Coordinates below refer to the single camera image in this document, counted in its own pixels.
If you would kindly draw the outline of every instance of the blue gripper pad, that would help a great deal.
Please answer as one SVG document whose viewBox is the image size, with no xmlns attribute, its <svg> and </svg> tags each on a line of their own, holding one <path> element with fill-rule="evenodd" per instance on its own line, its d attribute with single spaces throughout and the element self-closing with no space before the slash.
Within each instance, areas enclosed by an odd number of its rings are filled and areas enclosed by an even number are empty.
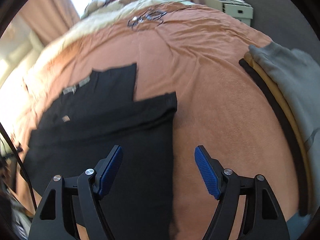
<svg viewBox="0 0 320 240">
<path fill-rule="evenodd" d="M 122 148 L 118 147 L 113 157 L 111 158 L 108 166 L 100 177 L 100 187 L 98 190 L 98 195 L 103 198 L 110 192 L 112 184 L 116 178 L 120 165 L 122 163 L 123 152 Z"/>
<path fill-rule="evenodd" d="M 218 187 L 218 177 L 199 146 L 195 150 L 195 161 L 209 194 L 219 199 L 221 191 Z"/>
</svg>

